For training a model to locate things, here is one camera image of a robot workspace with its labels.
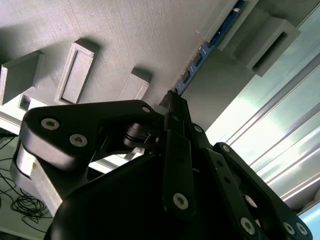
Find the black cable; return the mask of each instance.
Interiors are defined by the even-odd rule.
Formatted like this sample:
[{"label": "black cable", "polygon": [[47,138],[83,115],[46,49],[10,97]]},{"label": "black cable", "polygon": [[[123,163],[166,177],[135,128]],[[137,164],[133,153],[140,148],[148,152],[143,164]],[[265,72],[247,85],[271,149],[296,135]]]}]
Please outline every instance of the black cable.
[{"label": "black cable", "polygon": [[[18,212],[20,214],[23,215],[23,217],[21,218],[21,220],[28,225],[30,228],[37,230],[41,233],[46,233],[43,230],[37,229],[36,227],[31,226],[26,220],[29,219],[31,221],[33,221],[36,224],[39,224],[39,220],[40,219],[50,219],[52,217],[48,217],[46,216],[46,214],[49,213],[48,209],[46,208],[46,206],[44,205],[44,203],[42,201],[40,201],[39,199],[35,198],[34,196],[29,195],[26,192],[23,192],[22,189],[20,189],[20,192],[18,192],[15,188],[17,187],[17,185],[14,183],[14,181],[8,177],[3,176],[0,173],[0,178],[2,178],[10,187],[9,190],[6,191],[2,191],[0,190],[0,195],[1,194],[5,194],[6,196],[8,196],[11,201],[12,204],[10,205],[10,209],[12,211]],[[16,198],[16,200],[14,200],[7,192],[8,191],[14,191],[18,197]]]},{"label": "black cable", "polygon": [[5,146],[7,146],[9,143],[11,143],[11,141],[15,139],[15,136],[13,138],[10,139],[10,141],[8,141],[6,144],[4,144],[2,147],[0,147],[0,150],[3,149]]},{"label": "black cable", "polygon": [[4,133],[4,134],[0,134],[0,138],[11,138],[11,137],[17,137],[17,135],[14,134],[14,133]]},{"label": "black cable", "polygon": [[[11,160],[11,159],[12,159],[12,157],[10,157],[10,158],[5,158],[5,159],[1,159],[0,162],[5,161],[5,160]],[[9,172],[9,171],[10,171],[10,169],[4,169],[4,168],[0,168],[0,170],[6,171],[6,172]]]}]

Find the black metal bracket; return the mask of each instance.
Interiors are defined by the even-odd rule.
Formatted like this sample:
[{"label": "black metal bracket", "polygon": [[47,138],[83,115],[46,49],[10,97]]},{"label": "black metal bracket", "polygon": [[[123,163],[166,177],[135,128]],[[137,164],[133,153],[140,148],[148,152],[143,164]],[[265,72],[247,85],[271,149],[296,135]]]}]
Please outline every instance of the black metal bracket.
[{"label": "black metal bracket", "polygon": [[[81,206],[87,206],[92,202],[88,196],[95,196],[97,201],[105,198],[116,204],[109,213],[113,218],[119,214],[127,218],[138,214],[137,222],[130,223],[132,226],[141,226],[138,219],[148,226],[151,218],[170,222],[163,229],[167,234],[154,233],[159,238],[210,236],[212,225],[223,226],[222,221],[227,223],[227,232],[218,236],[248,240],[312,239],[308,227],[232,148],[225,143],[215,146],[209,143],[204,130],[192,123],[186,100],[169,91],[161,104],[169,109],[165,116],[137,100],[36,108],[25,115],[21,144],[37,161],[53,167],[51,176],[55,169],[77,176],[92,161],[117,153],[128,154],[136,147],[145,149],[144,156],[97,181],[79,184],[77,190],[63,199],[56,221],[67,221],[71,213],[88,214],[86,209],[75,205],[83,200]],[[46,126],[43,125],[46,119],[54,121]],[[252,216],[244,195],[257,203],[260,213],[257,219]],[[126,204],[131,202],[124,203],[124,199],[128,197],[134,206],[140,206],[139,213],[127,208]],[[152,198],[152,204],[146,198]],[[217,212],[223,220],[211,218]],[[51,231],[65,230],[70,237],[71,230],[61,226],[60,222],[55,223]]]}]

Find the gray textured surface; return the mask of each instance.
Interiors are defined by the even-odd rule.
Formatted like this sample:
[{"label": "gray textured surface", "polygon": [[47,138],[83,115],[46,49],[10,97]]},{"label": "gray textured surface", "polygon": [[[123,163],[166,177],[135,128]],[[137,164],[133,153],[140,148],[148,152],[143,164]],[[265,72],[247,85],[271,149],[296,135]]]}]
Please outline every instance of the gray textured surface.
[{"label": "gray textured surface", "polygon": [[38,89],[54,97],[71,43],[88,38],[101,46],[79,103],[115,101],[133,67],[151,71],[144,100],[158,104],[201,44],[195,29],[212,0],[6,0],[0,6],[0,57],[13,60],[41,50]]}]

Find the screw head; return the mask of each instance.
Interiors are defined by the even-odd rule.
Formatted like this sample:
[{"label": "screw head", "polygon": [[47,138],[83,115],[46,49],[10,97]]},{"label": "screw head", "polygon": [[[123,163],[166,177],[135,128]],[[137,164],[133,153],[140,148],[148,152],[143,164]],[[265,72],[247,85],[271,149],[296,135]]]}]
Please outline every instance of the screw head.
[{"label": "screw head", "polygon": [[243,229],[250,235],[253,235],[255,234],[256,230],[255,230],[255,227],[254,225],[252,224],[252,222],[246,218],[246,217],[242,217],[240,219],[240,223],[243,227]]},{"label": "screw head", "polygon": [[195,129],[197,132],[199,132],[199,133],[202,132],[201,127],[199,127],[198,125],[194,125],[194,129]]},{"label": "screw head", "polygon": [[83,148],[88,144],[88,140],[85,136],[81,134],[73,134],[69,138],[70,143],[78,148]]},{"label": "screw head", "polygon": [[173,195],[173,202],[181,210],[186,210],[189,207],[187,198],[179,192]]},{"label": "screw head", "polygon": [[53,118],[45,118],[41,121],[41,126],[48,130],[56,130],[60,127],[60,124]]},{"label": "screw head", "polygon": [[284,225],[285,229],[288,231],[288,233],[290,233],[291,235],[295,235],[296,234],[296,231],[294,230],[294,228],[289,223],[284,221],[283,225]]},{"label": "screw head", "polygon": [[146,113],[150,113],[151,112],[150,109],[148,107],[146,107],[146,106],[143,106],[142,110],[145,111]]},{"label": "screw head", "polygon": [[308,235],[307,229],[301,223],[297,222],[296,226],[298,227],[298,229],[303,235]]},{"label": "screw head", "polygon": [[230,149],[229,149],[226,145],[223,145],[222,148],[223,148],[223,150],[225,150],[227,153],[230,153]]}]

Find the tangled wires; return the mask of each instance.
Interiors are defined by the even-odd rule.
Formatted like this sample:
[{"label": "tangled wires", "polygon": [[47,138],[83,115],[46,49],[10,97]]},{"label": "tangled wires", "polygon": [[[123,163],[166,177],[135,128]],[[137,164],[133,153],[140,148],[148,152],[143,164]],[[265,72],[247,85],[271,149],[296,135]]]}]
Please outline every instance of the tangled wires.
[{"label": "tangled wires", "polygon": [[[0,160],[0,162],[2,161],[7,161],[7,160],[11,160],[12,158],[5,158]],[[4,169],[4,168],[0,168],[0,170],[2,171],[6,171],[8,172],[8,169]],[[23,217],[21,218],[21,220],[27,224],[29,227],[45,233],[45,231],[37,229],[33,226],[31,226],[28,222],[27,219],[33,221],[34,223],[38,224],[40,219],[50,219],[52,218],[51,216],[46,216],[48,214],[48,209],[46,208],[46,206],[44,205],[44,203],[42,201],[40,201],[39,199],[35,198],[34,196],[29,195],[26,192],[23,192],[22,189],[16,189],[17,185],[15,184],[15,182],[10,179],[9,177],[3,176],[3,174],[0,172],[0,179],[3,179],[6,184],[8,185],[8,189],[5,191],[0,190],[0,195],[4,194],[6,196],[8,196],[12,203],[11,203],[11,210],[18,212],[20,214],[23,215]],[[17,194],[17,198],[14,200],[14,198],[8,193],[8,192],[15,192],[15,194]],[[0,208],[2,206],[2,199],[0,197]]]}]

